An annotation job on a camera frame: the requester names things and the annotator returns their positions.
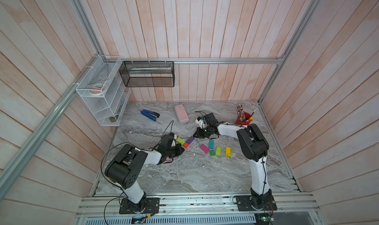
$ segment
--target gray marble surface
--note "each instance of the gray marble surface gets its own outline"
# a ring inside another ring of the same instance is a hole
[[[246,112],[255,109],[253,123],[257,124],[267,139],[268,150],[267,172],[272,191],[292,191],[288,173],[286,172],[277,149],[262,119],[262,114],[255,101],[241,102],[149,102],[128,103],[121,120],[113,145],[129,141],[135,146],[149,149],[156,145],[164,129],[174,121],[173,132],[187,140],[196,131],[195,119],[200,116],[194,111],[213,112],[219,121],[234,123],[236,106],[241,103]],[[174,112],[174,106],[183,104],[189,116],[189,122],[180,124]],[[140,111],[148,109],[160,114],[156,122],[141,115]],[[146,193],[166,192],[227,192],[249,193],[251,173],[249,161],[242,154],[237,139],[220,136],[215,139],[215,148],[222,148],[221,156],[205,154],[200,146],[208,146],[208,139],[195,139],[181,156],[174,158],[173,163],[161,165],[145,165],[138,177],[141,188]],[[109,152],[103,170],[122,146]],[[225,156],[225,147],[232,148],[232,156]],[[121,190],[100,178],[96,194],[118,194]]]

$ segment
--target pink eraser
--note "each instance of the pink eraser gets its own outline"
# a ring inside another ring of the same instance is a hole
[[[189,122],[190,119],[187,115],[186,109],[184,108],[183,104],[176,105],[174,109],[180,123],[183,124]]]
[[[208,149],[204,144],[202,144],[202,145],[200,146],[200,148],[201,148],[205,153],[208,153],[208,152],[209,152],[209,149]]]

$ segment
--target green block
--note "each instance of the green block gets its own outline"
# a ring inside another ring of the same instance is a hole
[[[182,145],[185,143],[185,141],[184,140],[182,140],[181,138],[177,138],[176,139],[176,142],[178,142],[178,143],[181,143]]]
[[[221,156],[221,147],[216,148],[216,156]]]

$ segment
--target metal ventilation grille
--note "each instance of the metal ventilation grille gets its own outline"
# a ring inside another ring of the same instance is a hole
[[[107,222],[109,225],[118,224],[126,225],[132,224],[131,217],[108,217]],[[165,216],[152,216],[146,219],[145,224],[251,224],[256,223],[254,214],[210,214],[210,215],[165,215]],[[104,225],[106,224],[104,218],[88,218],[85,225]]]

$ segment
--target pink pencil case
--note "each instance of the pink pencil case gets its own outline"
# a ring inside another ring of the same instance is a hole
[[[174,109],[180,123],[183,124],[189,122],[190,119],[187,115],[186,109],[184,108],[183,104],[176,105]]]

